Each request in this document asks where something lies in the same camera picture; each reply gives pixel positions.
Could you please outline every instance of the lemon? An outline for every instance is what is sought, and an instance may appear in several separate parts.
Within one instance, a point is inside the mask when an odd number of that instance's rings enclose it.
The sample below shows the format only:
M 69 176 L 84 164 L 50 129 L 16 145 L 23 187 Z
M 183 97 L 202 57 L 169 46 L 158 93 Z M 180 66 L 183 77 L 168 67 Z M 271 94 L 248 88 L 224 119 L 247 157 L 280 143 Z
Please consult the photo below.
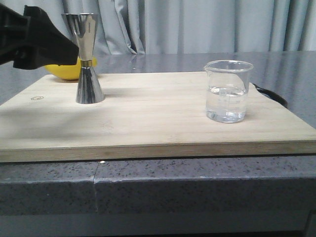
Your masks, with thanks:
M 97 65 L 97 59 L 95 57 L 92 58 L 92 66 Z M 77 80 L 80 74 L 80 59 L 78 57 L 77 63 L 75 65 L 56 65 L 50 64 L 44 66 L 47 71 L 52 73 L 53 75 L 65 79 L 65 80 Z

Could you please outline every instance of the curtain fold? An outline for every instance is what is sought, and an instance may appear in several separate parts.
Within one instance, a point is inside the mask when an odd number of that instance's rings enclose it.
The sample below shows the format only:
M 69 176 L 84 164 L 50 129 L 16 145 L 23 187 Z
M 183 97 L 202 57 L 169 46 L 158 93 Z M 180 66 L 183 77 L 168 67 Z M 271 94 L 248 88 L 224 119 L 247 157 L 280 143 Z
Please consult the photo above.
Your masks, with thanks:
M 22 14 L 98 13 L 95 54 L 316 50 L 316 0 L 0 0 Z

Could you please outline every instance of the black handle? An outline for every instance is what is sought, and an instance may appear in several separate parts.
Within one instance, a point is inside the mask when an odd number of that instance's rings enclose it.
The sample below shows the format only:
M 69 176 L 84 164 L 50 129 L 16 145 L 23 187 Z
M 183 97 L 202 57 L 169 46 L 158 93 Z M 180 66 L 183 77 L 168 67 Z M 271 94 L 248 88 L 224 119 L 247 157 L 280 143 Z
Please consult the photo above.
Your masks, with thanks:
M 284 100 L 281 96 L 279 96 L 278 94 L 276 94 L 273 91 L 261 88 L 261 87 L 257 86 L 256 84 L 253 84 L 253 85 L 256 87 L 257 91 L 259 91 L 262 94 L 267 95 L 270 99 L 277 101 L 278 103 L 280 103 L 281 105 L 283 105 L 284 107 L 287 108 L 287 101 Z
M 22 16 L 0 3 L 0 64 L 14 61 L 13 66 L 20 69 L 74 65 L 78 53 L 78 47 L 41 8 L 25 6 Z

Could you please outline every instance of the bamboo cutting board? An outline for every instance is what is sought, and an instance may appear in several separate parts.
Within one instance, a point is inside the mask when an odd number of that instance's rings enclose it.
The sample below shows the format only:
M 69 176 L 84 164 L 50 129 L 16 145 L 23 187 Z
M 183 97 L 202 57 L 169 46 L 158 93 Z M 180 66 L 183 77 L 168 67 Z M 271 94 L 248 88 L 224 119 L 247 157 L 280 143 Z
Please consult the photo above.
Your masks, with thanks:
M 316 153 L 316 130 L 251 85 L 245 120 L 205 115 L 206 73 L 101 74 L 103 102 L 46 75 L 0 106 L 0 161 Z

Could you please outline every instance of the stainless steel jigger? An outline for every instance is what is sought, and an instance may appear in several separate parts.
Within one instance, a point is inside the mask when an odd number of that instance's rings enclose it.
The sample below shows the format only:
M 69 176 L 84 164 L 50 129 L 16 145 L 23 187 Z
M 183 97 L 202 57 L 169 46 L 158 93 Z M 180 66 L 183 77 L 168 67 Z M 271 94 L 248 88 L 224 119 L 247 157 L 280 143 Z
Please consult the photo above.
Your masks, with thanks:
M 98 14 L 62 14 L 72 40 L 79 47 L 81 70 L 76 101 L 93 104 L 104 100 L 98 77 L 92 66 L 94 41 L 97 31 Z

